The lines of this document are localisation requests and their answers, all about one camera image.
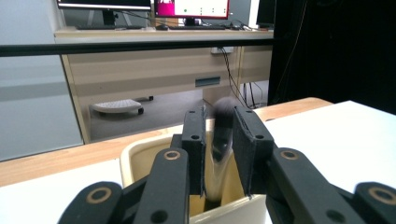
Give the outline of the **white chair base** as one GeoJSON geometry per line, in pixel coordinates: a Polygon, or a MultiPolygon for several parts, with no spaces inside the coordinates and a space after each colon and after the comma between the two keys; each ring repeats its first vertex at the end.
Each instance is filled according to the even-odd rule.
{"type": "Polygon", "coordinates": [[[116,114],[136,111],[139,115],[144,113],[143,106],[132,99],[118,100],[92,105],[92,109],[99,113],[116,114]]]}

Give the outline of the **wide dark-screen monitor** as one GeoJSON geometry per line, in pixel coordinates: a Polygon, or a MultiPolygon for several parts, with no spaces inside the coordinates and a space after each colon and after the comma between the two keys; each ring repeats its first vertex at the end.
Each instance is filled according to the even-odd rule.
{"type": "Polygon", "coordinates": [[[151,11],[150,0],[56,0],[64,12],[66,24],[77,25],[139,25],[131,16],[144,20],[151,11]]]}

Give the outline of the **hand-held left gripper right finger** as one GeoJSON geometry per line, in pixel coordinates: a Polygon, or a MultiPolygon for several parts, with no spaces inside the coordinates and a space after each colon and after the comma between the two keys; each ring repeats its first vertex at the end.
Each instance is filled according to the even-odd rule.
{"type": "Polygon", "coordinates": [[[266,162],[275,145],[273,136],[252,110],[233,110],[233,154],[244,194],[265,194],[266,162]]]}

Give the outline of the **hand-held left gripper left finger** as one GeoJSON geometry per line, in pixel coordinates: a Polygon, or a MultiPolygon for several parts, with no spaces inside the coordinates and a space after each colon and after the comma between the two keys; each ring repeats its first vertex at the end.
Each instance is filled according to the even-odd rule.
{"type": "Polygon", "coordinates": [[[205,190],[205,110],[195,107],[185,114],[182,148],[189,155],[190,195],[202,196],[205,190]]]}

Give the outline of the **light wooden desk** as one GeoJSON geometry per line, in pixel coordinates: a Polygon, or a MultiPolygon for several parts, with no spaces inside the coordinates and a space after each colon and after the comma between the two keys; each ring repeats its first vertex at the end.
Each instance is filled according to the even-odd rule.
{"type": "MultiPolygon", "coordinates": [[[[56,44],[149,41],[196,41],[273,38],[269,31],[233,30],[96,30],[65,27],[56,44]]],[[[237,85],[267,80],[271,46],[234,47],[233,53],[212,54],[211,48],[160,49],[61,55],[77,112],[83,142],[91,142],[89,106],[97,103],[202,90],[210,104],[237,85]]]]}

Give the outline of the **black keyboard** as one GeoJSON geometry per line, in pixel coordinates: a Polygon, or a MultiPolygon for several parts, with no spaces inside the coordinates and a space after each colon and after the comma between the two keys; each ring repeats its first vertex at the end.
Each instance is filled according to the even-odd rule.
{"type": "Polygon", "coordinates": [[[226,30],[223,26],[168,26],[169,30],[226,30]]]}
{"type": "Polygon", "coordinates": [[[78,30],[140,30],[145,27],[139,25],[77,25],[78,30]]]}

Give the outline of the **narrow dark monitor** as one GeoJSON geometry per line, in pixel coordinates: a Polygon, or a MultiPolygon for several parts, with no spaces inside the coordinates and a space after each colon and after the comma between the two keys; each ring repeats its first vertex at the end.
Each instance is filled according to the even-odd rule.
{"type": "Polygon", "coordinates": [[[272,27],[275,24],[276,0],[260,0],[256,24],[260,28],[272,27]]]}

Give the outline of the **white table cover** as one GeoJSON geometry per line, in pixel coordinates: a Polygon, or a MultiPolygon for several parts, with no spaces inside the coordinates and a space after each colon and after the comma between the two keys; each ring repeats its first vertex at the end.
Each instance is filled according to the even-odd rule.
{"type": "MultiPolygon", "coordinates": [[[[319,98],[267,106],[257,114],[279,147],[302,151],[335,186],[352,191],[360,182],[376,181],[396,188],[396,116],[319,98]]],[[[0,224],[55,224],[84,187],[120,181],[118,158],[124,148],[180,130],[175,126],[0,162],[0,224]]]]}

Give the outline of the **black makeup brush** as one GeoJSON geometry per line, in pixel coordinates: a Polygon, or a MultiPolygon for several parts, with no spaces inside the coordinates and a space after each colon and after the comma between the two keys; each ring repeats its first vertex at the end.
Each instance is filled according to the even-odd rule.
{"type": "Polygon", "coordinates": [[[233,110],[237,102],[233,97],[223,97],[214,104],[214,126],[210,159],[206,162],[206,193],[204,210],[220,206],[224,179],[233,143],[233,110]]]}

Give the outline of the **monitor with pink white screen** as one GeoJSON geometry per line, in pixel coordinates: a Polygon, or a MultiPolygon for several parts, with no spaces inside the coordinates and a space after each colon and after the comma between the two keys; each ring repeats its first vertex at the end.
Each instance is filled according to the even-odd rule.
{"type": "Polygon", "coordinates": [[[156,18],[183,19],[193,26],[197,19],[227,20],[230,0],[153,0],[156,18]]]}

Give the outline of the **black curtain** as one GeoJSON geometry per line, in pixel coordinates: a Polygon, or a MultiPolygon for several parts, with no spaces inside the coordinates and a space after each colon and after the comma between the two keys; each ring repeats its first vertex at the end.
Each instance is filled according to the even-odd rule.
{"type": "Polygon", "coordinates": [[[396,115],[396,0],[276,0],[271,105],[347,100],[396,115]]]}

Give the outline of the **cream square ceramic cup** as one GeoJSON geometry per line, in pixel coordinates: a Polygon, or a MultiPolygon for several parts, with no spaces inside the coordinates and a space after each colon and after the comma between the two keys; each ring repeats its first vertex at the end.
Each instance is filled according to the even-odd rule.
{"type": "MultiPolygon", "coordinates": [[[[143,133],[120,155],[122,185],[126,188],[149,174],[158,152],[170,147],[174,133],[182,133],[183,126],[143,133]]],[[[272,224],[267,214],[266,197],[262,194],[246,197],[239,180],[234,156],[231,156],[224,179],[221,205],[205,211],[205,199],[190,196],[190,224],[272,224]]]]}

